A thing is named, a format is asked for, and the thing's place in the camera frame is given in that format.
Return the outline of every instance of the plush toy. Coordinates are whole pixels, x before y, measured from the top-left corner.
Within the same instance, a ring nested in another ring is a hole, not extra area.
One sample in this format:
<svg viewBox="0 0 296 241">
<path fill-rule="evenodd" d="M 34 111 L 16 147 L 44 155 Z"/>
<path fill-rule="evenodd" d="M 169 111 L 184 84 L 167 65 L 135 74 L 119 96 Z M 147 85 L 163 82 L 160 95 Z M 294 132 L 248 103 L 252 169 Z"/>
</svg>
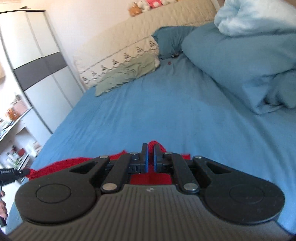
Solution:
<svg viewBox="0 0 296 241">
<path fill-rule="evenodd" d="M 128 8 L 128 12 L 129 12 L 130 16 L 134 17 L 136 15 L 141 14 L 142 9 L 139 8 L 139 6 L 135 2 L 133 2 Z"/>
<path fill-rule="evenodd" d="M 147 3 L 150 5 L 151 8 L 160 7 L 163 4 L 161 3 L 161 0 L 146 0 Z"/>
<path fill-rule="evenodd" d="M 137 2 L 137 4 L 138 4 L 138 7 L 142 9 L 142 12 L 147 12 L 151 9 L 150 5 L 147 3 L 146 0 L 140 0 Z"/>
<path fill-rule="evenodd" d="M 161 0 L 161 3 L 163 5 L 168 5 L 170 3 L 175 3 L 175 2 L 177 2 L 177 0 Z"/>
</svg>

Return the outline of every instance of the blue duvet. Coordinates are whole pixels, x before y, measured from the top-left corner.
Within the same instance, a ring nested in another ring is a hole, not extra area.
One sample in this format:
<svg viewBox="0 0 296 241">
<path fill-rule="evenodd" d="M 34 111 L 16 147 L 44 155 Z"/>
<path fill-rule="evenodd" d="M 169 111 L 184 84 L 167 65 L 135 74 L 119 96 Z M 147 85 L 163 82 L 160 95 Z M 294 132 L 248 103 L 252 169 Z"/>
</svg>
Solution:
<svg viewBox="0 0 296 241">
<path fill-rule="evenodd" d="M 100 97 L 88 90 L 32 168 L 140 151 L 157 140 L 169 151 L 202 155 L 277 184 L 286 198 L 278 223 L 296 233 L 295 130 L 296 109 L 256 115 L 181 54 Z M 7 223 L 8 232 L 21 223 L 15 205 Z"/>
</svg>

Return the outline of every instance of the black handle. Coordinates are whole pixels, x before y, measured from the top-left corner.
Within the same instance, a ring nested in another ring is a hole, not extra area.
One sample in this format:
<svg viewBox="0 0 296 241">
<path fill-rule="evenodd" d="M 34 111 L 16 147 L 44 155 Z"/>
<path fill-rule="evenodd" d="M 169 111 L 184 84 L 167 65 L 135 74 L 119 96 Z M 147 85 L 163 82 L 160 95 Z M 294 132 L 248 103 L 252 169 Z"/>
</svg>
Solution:
<svg viewBox="0 0 296 241">
<path fill-rule="evenodd" d="M 6 222 L 5 222 L 5 219 L 0 217 L 0 226 L 1 226 L 1 227 L 4 227 L 4 226 L 6 226 L 6 225 L 7 225 L 7 224 L 6 224 Z"/>
</svg>

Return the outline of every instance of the silver rivet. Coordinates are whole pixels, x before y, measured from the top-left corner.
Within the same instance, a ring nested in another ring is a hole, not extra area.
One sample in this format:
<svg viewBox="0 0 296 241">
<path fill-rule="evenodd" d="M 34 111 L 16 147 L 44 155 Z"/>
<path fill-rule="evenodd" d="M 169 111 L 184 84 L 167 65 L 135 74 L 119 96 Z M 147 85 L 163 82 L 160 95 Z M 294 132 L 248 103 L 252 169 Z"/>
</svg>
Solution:
<svg viewBox="0 0 296 241">
<path fill-rule="evenodd" d="M 187 191 L 196 191 L 198 189 L 198 185 L 195 183 L 186 183 L 184 185 L 184 189 Z"/>
<path fill-rule="evenodd" d="M 105 183 L 102 188 L 106 191 L 113 191 L 117 188 L 117 185 L 115 183 Z"/>
</svg>

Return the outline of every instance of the gray ribbed plate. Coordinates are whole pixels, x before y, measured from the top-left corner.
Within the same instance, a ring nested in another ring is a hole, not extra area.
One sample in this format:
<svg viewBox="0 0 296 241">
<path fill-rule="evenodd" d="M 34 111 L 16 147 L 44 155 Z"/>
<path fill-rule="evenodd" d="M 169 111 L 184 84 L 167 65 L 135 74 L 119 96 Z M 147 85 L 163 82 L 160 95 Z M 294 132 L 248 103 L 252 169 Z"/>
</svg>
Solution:
<svg viewBox="0 0 296 241">
<path fill-rule="evenodd" d="M 225 222 L 212 215 L 197 196 L 173 185 L 125 185 L 103 195 L 88 214 L 58 226 L 24 222 L 13 241 L 262 241 L 291 238 L 274 221 L 256 226 Z"/>
</svg>

